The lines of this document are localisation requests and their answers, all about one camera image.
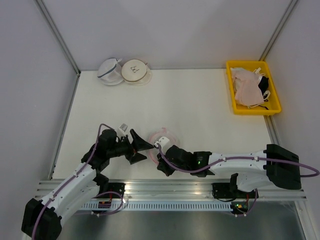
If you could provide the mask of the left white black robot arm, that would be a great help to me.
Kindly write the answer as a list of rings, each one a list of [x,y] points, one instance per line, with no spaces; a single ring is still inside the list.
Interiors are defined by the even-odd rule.
[[[85,203],[109,193],[109,179],[101,172],[110,159],[124,156],[130,164],[147,159],[141,152],[154,146],[133,129],[118,137],[114,129],[99,130],[96,142],[82,157],[76,169],[41,199],[32,198],[25,206],[21,231],[33,240],[56,240],[65,223]]]

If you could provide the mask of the pink trimmed mesh laundry bag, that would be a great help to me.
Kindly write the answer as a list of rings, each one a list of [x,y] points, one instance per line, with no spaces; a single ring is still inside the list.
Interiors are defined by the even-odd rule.
[[[179,138],[168,128],[161,127],[158,130],[152,132],[148,136],[148,142],[155,146],[153,149],[147,150],[148,158],[152,160],[156,165],[159,164],[157,155],[159,151],[157,149],[158,144],[161,146],[162,152],[165,154],[166,151],[173,145],[180,146]]]

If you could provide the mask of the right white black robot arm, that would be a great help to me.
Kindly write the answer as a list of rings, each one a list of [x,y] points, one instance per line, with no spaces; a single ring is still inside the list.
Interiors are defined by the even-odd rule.
[[[199,178],[229,175],[228,192],[235,198],[271,185],[285,190],[302,187],[299,157],[277,144],[267,144],[265,150],[240,155],[188,152],[176,145],[159,142],[154,146],[159,151],[157,169],[166,176],[175,171]]]

